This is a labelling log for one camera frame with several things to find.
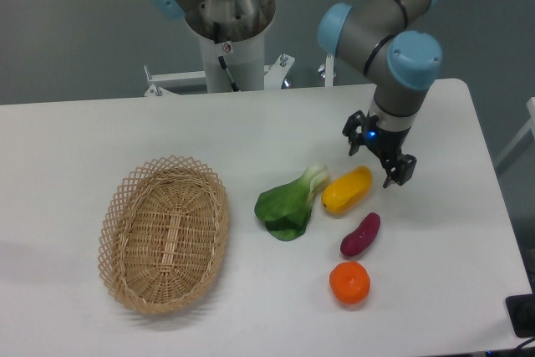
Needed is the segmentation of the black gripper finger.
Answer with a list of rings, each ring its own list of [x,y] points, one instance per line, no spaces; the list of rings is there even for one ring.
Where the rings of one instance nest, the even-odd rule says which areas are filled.
[[[346,120],[342,134],[347,138],[349,143],[349,155],[353,156],[359,151],[359,148],[365,144],[365,138],[362,129],[366,123],[365,115],[362,110],[354,112]]]
[[[403,153],[383,159],[382,167],[386,173],[383,187],[388,188],[392,184],[403,186],[412,178],[416,163],[414,156]]]

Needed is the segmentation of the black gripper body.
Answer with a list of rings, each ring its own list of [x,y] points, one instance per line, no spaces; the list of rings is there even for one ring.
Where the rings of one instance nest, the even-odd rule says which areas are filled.
[[[402,131],[391,131],[379,126],[378,115],[366,115],[364,139],[367,148],[380,159],[382,165],[413,164],[414,156],[402,153],[402,145],[410,128]]]

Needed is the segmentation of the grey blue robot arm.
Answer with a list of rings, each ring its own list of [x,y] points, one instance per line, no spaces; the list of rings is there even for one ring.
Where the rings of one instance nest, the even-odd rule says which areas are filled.
[[[333,5],[317,31],[319,46],[359,71],[375,86],[367,111],[353,113],[343,134],[349,150],[368,148],[387,184],[405,184],[416,159],[402,145],[441,68],[442,49],[410,25],[438,0],[369,0],[361,8]],[[184,19],[200,39],[211,92],[264,89],[263,40],[274,0],[150,0],[169,19]]]

